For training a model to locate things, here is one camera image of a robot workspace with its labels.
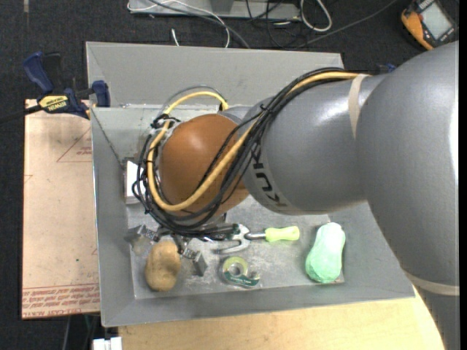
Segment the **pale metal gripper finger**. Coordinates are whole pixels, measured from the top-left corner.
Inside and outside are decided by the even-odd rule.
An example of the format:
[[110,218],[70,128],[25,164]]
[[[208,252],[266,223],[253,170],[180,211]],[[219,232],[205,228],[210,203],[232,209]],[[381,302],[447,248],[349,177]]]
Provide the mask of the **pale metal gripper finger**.
[[182,257],[191,261],[193,275],[203,277],[207,270],[207,263],[200,251],[186,248],[182,251]]
[[146,238],[154,242],[159,241],[159,235],[157,232],[149,229],[146,225],[138,225],[133,227],[127,230],[126,234],[124,235],[124,240],[127,242],[134,242],[140,238]]

